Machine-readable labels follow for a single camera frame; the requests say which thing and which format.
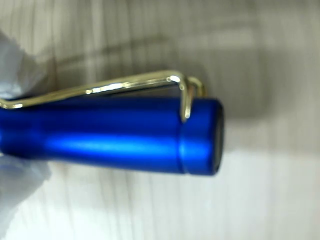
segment gold pen clip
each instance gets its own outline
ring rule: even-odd
[[[203,83],[195,77],[186,77],[173,70],[156,71],[138,75],[115,78],[97,83],[71,87],[47,94],[23,98],[19,100],[5,100],[0,98],[0,107],[3,109],[19,109],[50,102],[56,102],[84,95],[125,93],[136,90],[147,90],[167,87],[177,84],[181,91],[180,117],[184,123],[191,114],[193,88],[198,97],[206,94]]]

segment metal wire clip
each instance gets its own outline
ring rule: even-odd
[[[156,71],[120,77],[97,83],[57,90],[47,94],[18,100],[5,100],[0,98],[0,107],[3,109],[19,109],[61,101],[77,96],[118,94],[136,90],[169,87],[174,84],[178,84],[181,91],[180,117],[181,121],[184,123],[191,114],[194,88],[198,97],[204,97],[206,90],[203,83],[199,79],[195,77],[186,77],[182,73],[173,70]]]

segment pen cap end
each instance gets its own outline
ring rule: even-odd
[[[193,175],[218,172],[224,147],[224,111],[215,99],[197,99],[182,126],[179,156],[182,169]]]

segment blue pen cap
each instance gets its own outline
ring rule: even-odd
[[[224,114],[216,99],[74,97],[0,109],[0,150],[25,159],[119,169],[214,175],[223,151]]]

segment white surface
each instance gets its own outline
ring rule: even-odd
[[[58,88],[160,69],[225,105],[216,177],[52,163],[7,240],[301,240],[320,229],[316,0],[0,0]]]

